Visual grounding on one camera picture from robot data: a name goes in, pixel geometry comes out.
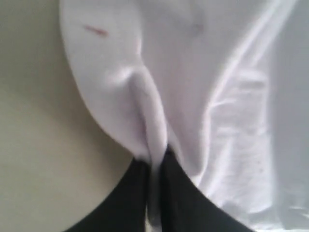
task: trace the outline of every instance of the beige wall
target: beige wall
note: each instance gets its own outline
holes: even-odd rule
[[[95,124],[65,59],[56,0],[0,1],[0,231],[59,232],[131,156]]]

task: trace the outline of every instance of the red mark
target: red mark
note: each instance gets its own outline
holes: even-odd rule
[[[99,36],[104,36],[104,37],[108,36],[108,32],[103,30],[103,29],[94,28],[94,27],[88,26],[88,25],[84,26],[84,28],[86,30],[92,31],[93,33],[95,33]]]

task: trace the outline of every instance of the white fabric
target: white fabric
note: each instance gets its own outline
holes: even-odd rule
[[[98,124],[254,230],[309,231],[309,1],[62,0]]]

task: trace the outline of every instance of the beige surface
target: beige surface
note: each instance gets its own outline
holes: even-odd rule
[[[62,231],[107,196],[130,160],[79,97],[58,2],[1,0],[0,231]]]

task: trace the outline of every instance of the white cloth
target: white cloth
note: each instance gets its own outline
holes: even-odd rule
[[[62,0],[98,124],[254,230],[309,231],[309,1]]]

